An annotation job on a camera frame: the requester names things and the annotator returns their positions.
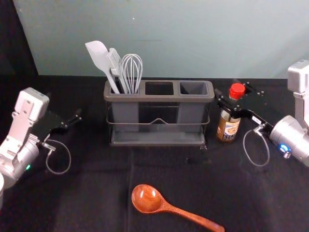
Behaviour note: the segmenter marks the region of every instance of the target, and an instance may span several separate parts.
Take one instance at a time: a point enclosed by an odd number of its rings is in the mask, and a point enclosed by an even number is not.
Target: cable
[[[246,153],[246,155],[247,155],[249,161],[250,161],[253,165],[255,165],[255,166],[257,166],[257,167],[264,167],[264,166],[266,166],[266,165],[269,163],[269,159],[270,159],[270,152],[269,152],[268,144],[267,144],[265,138],[264,138],[263,136],[261,136],[262,139],[263,139],[263,141],[264,141],[264,143],[265,143],[266,150],[267,150],[267,160],[266,160],[266,162],[263,163],[263,164],[258,164],[258,163],[255,163],[254,161],[252,161],[252,159],[250,158],[250,156],[249,156],[249,154],[248,154],[248,152],[247,152],[246,145],[245,145],[246,137],[247,137],[247,135],[248,135],[251,131],[252,131],[252,130],[247,131],[247,133],[245,133],[245,136],[243,137],[243,142],[242,142],[242,144],[243,144],[243,149],[244,149],[244,151],[245,151],[245,153]]]
[[[46,157],[46,162],[45,162],[45,163],[46,163],[47,169],[48,169],[52,174],[55,174],[55,175],[62,175],[62,174],[64,174],[64,173],[66,173],[66,172],[70,169],[70,167],[71,167],[71,153],[70,153],[70,150],[68,149],[67,146],[64,145],[64,143],[62,143],[62,142],[60,142],[60,141],[58,141],[58,140],[47,139],[47,141],[50,141],[50,142],[54,142],[54,143],[58,143],[58,144],[60,144],[60,145],[63,145],[64,148],[67,150],[68,155],[69,155],[69,165],[68,165],[68,167],[66,168],[66,170],[64,170],[63,172],[55,172],[55,171],[53,171],[53,170],[49,167],[49,165],[48,165],[48,160],[49,160],[49,158],[50,158],[50,156],[51,156],[51,153],[48,153],[48,155],[47,155],[47,157]]]

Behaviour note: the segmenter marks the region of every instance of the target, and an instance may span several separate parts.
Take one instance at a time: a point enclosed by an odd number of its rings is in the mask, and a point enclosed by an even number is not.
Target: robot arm
[[[4,175],[4,189],[10,188],[26,167],[38,156],[38,138],[31,129],[46,112],[49,98],[27,88],[18,95],[13,122],[0,146],[0,173]]]
[[[295,96],[295,118],[292,116],[281,117],[279,122],[266,121],[263,111],[266,103],[260,99],[261,92],[256,92],[254,89],[243,83],[246,87],[246,96],[237,101],[237,106],[232,105],[228,98],[225,97],[219,90],[215,90],[217,104],[230,113],[232,117],[246,117],[254,121],[258,127],[253,131],[267,136],[276,146],[283,157],[289,158],[293,155],[300,162],[309,167],[309,61],[301,60],[288,69],[288,89],[294,92]],[[252,103],[258,109],[246,108],[246,101]]]
[[[285,158],[292,154],[309,167],[309,61],[295,63],[288,72],[288,89],[295,97],[295,118],[286,116],[280,120],[270,139],[279,146]]]
[[[47,111],[49,98],[27,88],[17,98],[13,121],[8,135],[0,146],[0,209],[3,190],[12,187],[39,155],[39,148],[52,151],[56,148],[45,142],[54,130],[67,130],[81,120],[78,110],[74,117],[64,121],[53,112]]]

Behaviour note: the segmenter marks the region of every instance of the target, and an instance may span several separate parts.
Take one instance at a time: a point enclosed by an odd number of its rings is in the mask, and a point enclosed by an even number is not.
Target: wire whisk
[[[122,58],[122,73],[129,93],[137,93],[143,73],[143,62],[139,55],[127,54]]]

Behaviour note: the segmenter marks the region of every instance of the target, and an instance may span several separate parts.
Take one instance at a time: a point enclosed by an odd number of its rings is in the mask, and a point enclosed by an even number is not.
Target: black table surface
[[[227,91],[231,80],[211,79]],[[17,94],[26,87],[51,92],[49,109],[70,117],[82,107],[83,120],[53,139],[72,154],[68,173],[56,176],[45,168],[42,151],[19,182],[4,192],[0,231],[30,232],[202,232],[184,218],[162,213],[143,215],[131,202],[141,183],[156,187],[171,204],[224,226],[227,232],[309,231],[309,169],[295,158],[284,159],[269,143],[268,166],[251,165],[242,148],[244,133],[255,127],[242,120],[235,142],[215,136],[220,109],[211,105],[207,150],[198,147],[110,147],[103,99],[105,78],[3,77],[0,80],[0,139],[11,125]],[[294,115],[293,94],[286,80],[250,80],[266,92],[268,103],[283,115]],[[268,117],[278,117],[269,113]],[[248,136],[256,162],[266,159],[260,138]],[[59,148],[53,157],[65,165]]]

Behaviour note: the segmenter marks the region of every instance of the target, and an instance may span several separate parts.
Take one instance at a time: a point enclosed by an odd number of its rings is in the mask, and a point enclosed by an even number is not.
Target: red bottle cap
[[[241,83],[232,84],[230,88],[230,98],[239,100],[245,94],[245,86]]]

